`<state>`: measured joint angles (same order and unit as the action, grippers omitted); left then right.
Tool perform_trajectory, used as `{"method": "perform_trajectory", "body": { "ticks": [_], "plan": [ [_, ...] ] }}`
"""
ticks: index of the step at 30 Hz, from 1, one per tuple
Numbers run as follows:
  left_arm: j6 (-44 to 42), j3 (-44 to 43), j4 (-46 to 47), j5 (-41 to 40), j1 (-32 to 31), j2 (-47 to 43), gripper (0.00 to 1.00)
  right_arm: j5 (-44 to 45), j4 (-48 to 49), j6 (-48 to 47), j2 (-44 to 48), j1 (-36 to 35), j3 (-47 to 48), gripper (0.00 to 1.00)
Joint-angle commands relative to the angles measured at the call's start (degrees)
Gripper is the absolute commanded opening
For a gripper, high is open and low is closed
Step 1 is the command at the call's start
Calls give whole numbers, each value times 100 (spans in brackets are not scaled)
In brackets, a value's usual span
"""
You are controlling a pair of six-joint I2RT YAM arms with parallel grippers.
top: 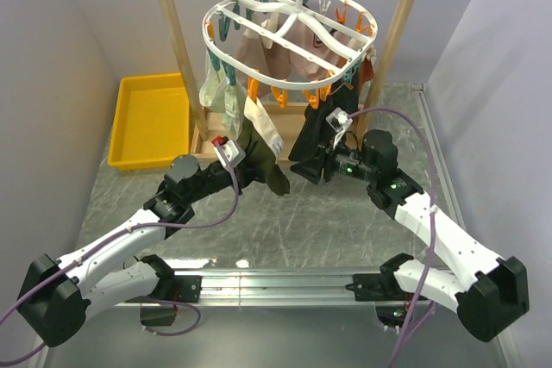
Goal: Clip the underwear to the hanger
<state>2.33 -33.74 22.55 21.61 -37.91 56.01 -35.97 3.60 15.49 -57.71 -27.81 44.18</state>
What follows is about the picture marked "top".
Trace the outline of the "olive green underwear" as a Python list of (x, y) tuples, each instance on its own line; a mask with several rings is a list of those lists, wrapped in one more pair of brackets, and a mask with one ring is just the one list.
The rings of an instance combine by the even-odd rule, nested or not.
[(243, 161), (258, 165), (264, 172), (265, 185), (277, 196), (290, 193), (287, 176), (278, 165), (284, 141), (260, 99), (246, 98), (242, 130), (237, 138), (246, 156)]

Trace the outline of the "orange plastic clothes clip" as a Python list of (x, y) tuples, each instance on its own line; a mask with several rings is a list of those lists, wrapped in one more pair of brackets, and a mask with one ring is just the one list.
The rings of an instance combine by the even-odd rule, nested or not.
[(248, 97), (255, 102), (258, 97), (259, 81), (256, 78), (248, 78)]

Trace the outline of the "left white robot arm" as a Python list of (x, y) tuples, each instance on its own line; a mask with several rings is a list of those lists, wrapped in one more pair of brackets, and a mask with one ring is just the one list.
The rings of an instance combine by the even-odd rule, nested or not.
[(141, 296), (166, 300), (174, 273), (156, 256), (118, 270), (126, 259), (190, 228), (192, 205), (226, 188), (236, 194), (262, 176), (251, 158), (200, 166), (191, 155), (178, 156), (156, 193), (116, 229), (58, 259), (44, 254), (27, 270), (16, 309), (48, 347), (68, 341), (92, 316)]

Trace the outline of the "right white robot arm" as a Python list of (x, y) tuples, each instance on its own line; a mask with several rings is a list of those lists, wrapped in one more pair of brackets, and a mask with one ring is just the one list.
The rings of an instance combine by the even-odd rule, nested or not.
[(399, 254), (380, 267), (381, 291), (392, 299), (405, 292), (455, 312), (477, 340), (489, 342), (530, 309), (527, 269), (516, 257), (505, 259), (483, 246), (431, 202), (420, 184), (398, 168), (398, 149), (383, 130), (364, 134), (361, 148), (343, 143), (320, 146), (292, 165), (313, 184), (334, 175), (367, 183), (372, 203), (410, 230), (448, 267), (439, 271)]

